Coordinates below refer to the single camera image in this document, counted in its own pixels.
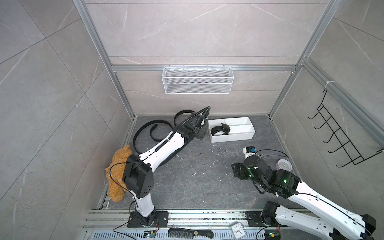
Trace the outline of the long black leather belt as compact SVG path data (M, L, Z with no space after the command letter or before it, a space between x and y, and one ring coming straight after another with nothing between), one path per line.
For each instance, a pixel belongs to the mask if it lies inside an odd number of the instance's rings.
M214 136L225 136L228 135L231 131L231 127L227 124L221 124L220 126L215 126L211 129L211 135Z

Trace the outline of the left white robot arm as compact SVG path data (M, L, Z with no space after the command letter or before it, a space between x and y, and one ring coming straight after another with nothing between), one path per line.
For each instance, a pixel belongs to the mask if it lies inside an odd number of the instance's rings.
M209 108L198 112L187 111L190 116L176 126L157 144L138 156L128 157L123 173L125 189L134 197L136 211L142 218L155 215L151 191L154 187L154 172L177 155L194 138L202 139L206 134Z

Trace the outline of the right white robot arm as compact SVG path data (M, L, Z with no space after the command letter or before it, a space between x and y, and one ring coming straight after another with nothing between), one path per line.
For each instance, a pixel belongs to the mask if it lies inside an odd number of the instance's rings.
M260 194L270 193L301 205L312 216L268 201L259 219L268 227L288 226L323 240L372 240L376 220L350 212L316 192L298 176L284 169L272 169L253 146L243 149L243 163L233 163L234 176L250 180Z

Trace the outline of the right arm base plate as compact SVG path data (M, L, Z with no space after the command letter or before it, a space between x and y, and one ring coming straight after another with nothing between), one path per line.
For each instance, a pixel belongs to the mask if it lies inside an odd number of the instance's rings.
M264 227L264 221L262 220L262 211L246 211L245 217L249 227Z

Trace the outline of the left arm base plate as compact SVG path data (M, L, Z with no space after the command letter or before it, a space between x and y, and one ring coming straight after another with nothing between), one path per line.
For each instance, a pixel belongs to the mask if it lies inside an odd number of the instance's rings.
M132 212L127 223L128 228L149 228L160 227L165 228L168 226L169 212L167 211L154 211L148 217L143 217L138 212Z

